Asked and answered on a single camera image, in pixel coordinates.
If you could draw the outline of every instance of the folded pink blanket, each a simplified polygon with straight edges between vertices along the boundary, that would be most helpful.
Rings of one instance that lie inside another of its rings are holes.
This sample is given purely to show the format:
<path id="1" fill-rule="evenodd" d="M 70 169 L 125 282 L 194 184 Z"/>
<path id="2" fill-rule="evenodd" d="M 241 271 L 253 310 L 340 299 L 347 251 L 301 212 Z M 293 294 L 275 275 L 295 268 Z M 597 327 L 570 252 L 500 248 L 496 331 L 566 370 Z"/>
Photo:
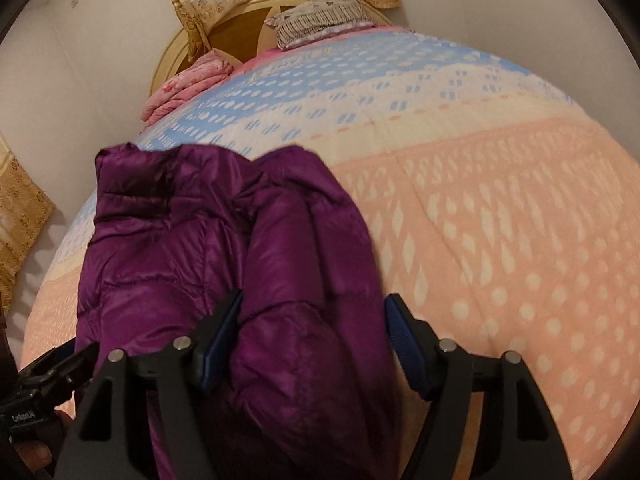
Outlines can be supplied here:
<path id="1" fill-rule="evenodd" d="M 193 66 L 176 74 L 156 90 L 146 100 L 140 119 L 151 126 L 200 92 L 228 79 L 233 71 L 233 65 L 214 50 L 207 52 Z"/>

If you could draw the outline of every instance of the human hand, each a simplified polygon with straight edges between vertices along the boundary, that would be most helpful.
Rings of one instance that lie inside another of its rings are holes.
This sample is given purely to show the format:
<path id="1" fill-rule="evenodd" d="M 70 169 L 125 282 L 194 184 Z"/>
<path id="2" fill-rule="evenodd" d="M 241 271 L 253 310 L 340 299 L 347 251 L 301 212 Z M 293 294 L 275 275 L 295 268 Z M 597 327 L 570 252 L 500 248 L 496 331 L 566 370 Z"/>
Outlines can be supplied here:
<path id="1" fill-rule="evenodd" d="M 73 422 L 73 419 L 65 412 L 56 411 L 64 430 Z M 20 458 L 33 472 L 45 468 L 51 463 L 51 452 L 46 444 L 34 440 L 25 440 L 14 444 Z"/>

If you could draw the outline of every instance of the patterned bed sheet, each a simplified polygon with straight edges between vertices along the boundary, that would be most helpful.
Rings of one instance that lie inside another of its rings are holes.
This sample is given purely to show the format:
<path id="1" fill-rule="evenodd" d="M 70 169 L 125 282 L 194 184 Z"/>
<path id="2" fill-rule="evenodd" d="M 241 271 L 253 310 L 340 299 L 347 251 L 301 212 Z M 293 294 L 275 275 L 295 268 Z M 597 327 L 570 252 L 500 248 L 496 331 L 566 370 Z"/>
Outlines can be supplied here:
<path id="1" fill-rule="evenodd" d="M 369 226 L 385 291 L 469 351 L 521 352 L 574 476 L 600 465 L 640 392 L 640 171 L 569 96 L 496 56 L 385 28 L 253 63 L 136 140 L 184 142 L 319 153 Z M 36 298 L 23 363 L 74 334 L 94 212 L 95 194 Z M 406 456 L 417 427 L 403 399 Z"/>

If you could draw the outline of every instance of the metal pin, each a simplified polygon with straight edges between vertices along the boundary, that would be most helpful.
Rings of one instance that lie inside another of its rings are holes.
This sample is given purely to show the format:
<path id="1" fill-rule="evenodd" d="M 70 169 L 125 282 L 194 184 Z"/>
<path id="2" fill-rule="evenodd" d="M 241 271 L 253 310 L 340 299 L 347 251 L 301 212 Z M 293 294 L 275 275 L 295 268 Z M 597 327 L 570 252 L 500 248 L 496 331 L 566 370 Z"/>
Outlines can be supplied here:
<path id="1" fill-rule="evenodd" d="M 111 350 L 111 352 L 109 352 L 109 355 L 107 355 L 107 359 L 112 363 L 117 363 L 118 361 L 122 361 L 123 357 L 124 357 L 124 350 L 120 348 Z"/>
<path id="2" fill-rule="evenodd" d="M 458 348 L 457 343 L 453 341 L 453 339 L 448 338 L 441 339 L 438 343 L 438 346 L 443 352 L 453 352 L 456 348 Z"/>
<path id="3" fill-rule="evenodd" d="M 181 335 L 174 339 L 174 348 L 176 350 L 186 350 L 191 346 L 191 338 L 187 335 Z"/>
<path id="4" fill-rule="evenodd" d="M 506 352 L 504 354 L 504 359 L 508 363 L 510 363 L 512 365 L 516 365 L 520 361 L 522 361 L 522 356 L 520 354 L 518 354 L 515 350 L 509 350 L 508 352 Z"/>

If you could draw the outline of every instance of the purple jacket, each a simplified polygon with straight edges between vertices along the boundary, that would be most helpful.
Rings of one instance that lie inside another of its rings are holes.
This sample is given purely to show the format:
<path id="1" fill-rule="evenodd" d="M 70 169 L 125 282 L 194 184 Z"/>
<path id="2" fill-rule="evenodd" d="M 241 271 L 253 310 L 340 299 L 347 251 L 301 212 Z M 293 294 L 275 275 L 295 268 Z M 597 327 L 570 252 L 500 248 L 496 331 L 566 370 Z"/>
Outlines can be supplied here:
<path id="1" fill-rule="evenodd" d="M 98 366 L 114 348 L 157 351 L 242 288 L 228 383 L 198 407 L 229 477 L 395 479 L 378 271 L 358 209 L 322 161 L 295 146 L 251 162 L 215 146 L 125 144 L 102 150 L 96 171 L 78 348 L 99 340 Z"/>

